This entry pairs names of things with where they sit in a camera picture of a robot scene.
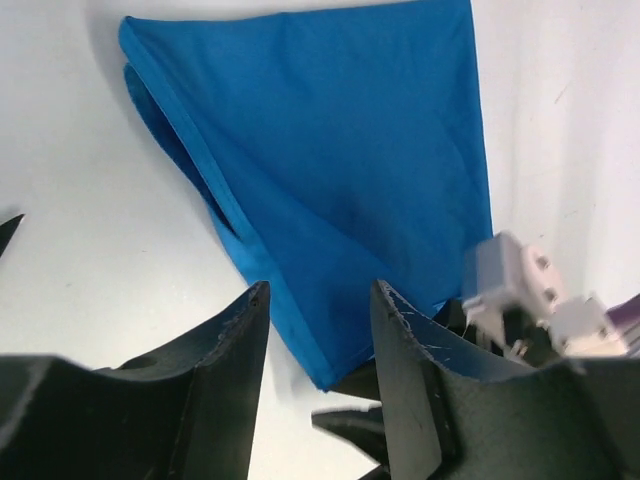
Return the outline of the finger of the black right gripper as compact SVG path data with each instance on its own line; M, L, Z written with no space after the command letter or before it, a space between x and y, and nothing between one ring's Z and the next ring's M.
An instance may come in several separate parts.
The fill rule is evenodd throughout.
M311 414L314 428L337 437L368 456L377 466L361 480L389 480L389 457L382 408L326 410Z
M376 363L365 362L333 385L332 391L363 399L379 400Z

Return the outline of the blue satin napkin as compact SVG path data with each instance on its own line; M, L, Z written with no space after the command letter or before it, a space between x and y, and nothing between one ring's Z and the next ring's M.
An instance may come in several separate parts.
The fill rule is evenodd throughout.
M376 280L432 314L492 234L467 1L124 18L129 95L327 390L372 357Z

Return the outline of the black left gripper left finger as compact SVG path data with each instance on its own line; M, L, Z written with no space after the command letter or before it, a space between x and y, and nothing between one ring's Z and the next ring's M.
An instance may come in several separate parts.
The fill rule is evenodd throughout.
M258 282L221 313L101 374L124 411L117 453L97 479L244 479L269 334L270 286Z

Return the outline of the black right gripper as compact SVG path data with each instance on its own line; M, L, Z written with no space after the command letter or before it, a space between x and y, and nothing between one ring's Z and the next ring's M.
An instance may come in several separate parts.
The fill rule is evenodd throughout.
M548 330L522 308L512 307L500 313L498 319L504 328L503 343L492 339L477 325L468 324L458 299L445 302L434 316L435 322L466 341L517 363L543 368L561 358L552 345Z

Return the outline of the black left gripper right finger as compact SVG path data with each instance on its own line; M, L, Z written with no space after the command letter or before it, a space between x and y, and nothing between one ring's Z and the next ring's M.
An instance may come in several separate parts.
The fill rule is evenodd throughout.
M527 367L486 352L371 289L371 330L394 479L535 479Z

